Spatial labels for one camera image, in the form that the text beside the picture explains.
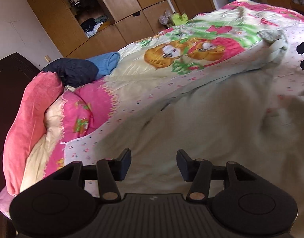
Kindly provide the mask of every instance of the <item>purple pillow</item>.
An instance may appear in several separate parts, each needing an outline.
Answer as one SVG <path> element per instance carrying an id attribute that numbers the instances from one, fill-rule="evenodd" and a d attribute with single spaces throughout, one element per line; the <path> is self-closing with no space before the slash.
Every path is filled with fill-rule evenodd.
<path id="1" fill-rule="evenodd" d="M 7 187 L 4 187 L 0 192 L 0 211 L 7 217 L 10 218 L 9 208 L 11 201 L 14 199 L 7 191 Z"/>

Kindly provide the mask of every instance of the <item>wardrobe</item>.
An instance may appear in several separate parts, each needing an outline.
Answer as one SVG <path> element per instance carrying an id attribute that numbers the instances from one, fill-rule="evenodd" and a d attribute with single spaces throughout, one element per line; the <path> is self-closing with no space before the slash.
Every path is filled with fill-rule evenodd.
<path id="1" fill-rule="evenodd" d="M 159 17 L 167 0 L 27 0 L 41 25 L 64 57 L 86 59 L 118 51 L 134 41 L 165 29 Z M 87 18 L 108 21 L 87 37 L 81 27 Z"/>

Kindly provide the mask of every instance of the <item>pile of clothes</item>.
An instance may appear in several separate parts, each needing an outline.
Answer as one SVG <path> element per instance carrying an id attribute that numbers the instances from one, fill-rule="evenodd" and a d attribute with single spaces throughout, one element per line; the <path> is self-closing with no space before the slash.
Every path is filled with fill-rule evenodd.
<path id="1" fill-rule="evenodd" d="M 108 18 L 103 15 L 96 19 L 89 18 L 88 20 L 85 20 L 80 26 L 83 28 L 84 32 L 86 33 L 86 36 L 90 38 L 94 34 L 98 32 L 98 29 L 101 27 L 102 24 L 108 21 Z"/>
<path id="2" fill-rule="evenodd" d="M 120 54 L 116 52 L 98 55 L 86 60 L 60 58 L 49 63 L 43 72 L 56 72 L 64 86 L 77 88 L 111 74 Z"/>

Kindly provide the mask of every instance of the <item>coral pink pillow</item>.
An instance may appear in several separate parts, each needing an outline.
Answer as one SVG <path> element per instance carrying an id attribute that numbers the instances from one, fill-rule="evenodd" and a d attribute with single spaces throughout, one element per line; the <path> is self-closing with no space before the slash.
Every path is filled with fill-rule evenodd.
<path id="1" fill-rule="evenodd" d="M 61 80 L 52 72 L 40 72 L 24 90 L 3 152 L 3 172 L 9 194 L 19 193 L 26 159 L 34 145 L 46 133 L 44 113 L 62 92 Z"/>

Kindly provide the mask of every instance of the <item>cartoon dog face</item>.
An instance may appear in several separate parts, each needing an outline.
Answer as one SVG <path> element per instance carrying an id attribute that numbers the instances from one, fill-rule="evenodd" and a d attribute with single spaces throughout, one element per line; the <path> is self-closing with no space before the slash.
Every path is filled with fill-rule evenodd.
<path id="1" fill-rule="evenodd" d="M 224 55 L 225 47 L 222 45 L 214 45 L 210 41 L 202 41 L 196 43 L 188 51 L 187 56 L 197 60 L 216 61 Z"/>
<path id="2" fill-rule="evenodd" d="M 144 60 L 156 69 L 170 66 L 175 59 L 182 56 L 181 50 L 175 47 L 175 44 L 170 42 L 148 49 L 144 54 Z"/>

